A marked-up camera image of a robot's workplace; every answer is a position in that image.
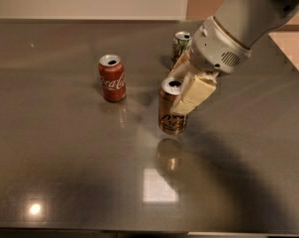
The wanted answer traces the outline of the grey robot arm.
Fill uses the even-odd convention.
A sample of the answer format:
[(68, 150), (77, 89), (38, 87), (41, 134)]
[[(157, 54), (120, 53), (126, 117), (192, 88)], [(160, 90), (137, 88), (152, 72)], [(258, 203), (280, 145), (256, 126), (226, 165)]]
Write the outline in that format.
[(226, 0), (192, 38), (171, 75), (181, 78), (170, 111), (187, 115), (216, 89), (219, 75), (232, 73), (250, 58), (263, 35), (285, 25), (299, 12), (299, 0)]

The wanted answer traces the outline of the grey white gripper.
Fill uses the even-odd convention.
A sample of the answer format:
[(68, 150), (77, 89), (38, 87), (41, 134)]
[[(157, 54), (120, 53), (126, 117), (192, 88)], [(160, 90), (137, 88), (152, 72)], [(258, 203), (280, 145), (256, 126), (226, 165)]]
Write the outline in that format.
[[(188, 115), (216, 90), (218, 73), (206, 71), (232, 73), (250, 54), (214, 16), (208, 17), (193, 35), (190, 52), (180, 56), (168, 75), (184, 79), (170, 112)], [(197, 73), (193, 63), (203, 72)]]

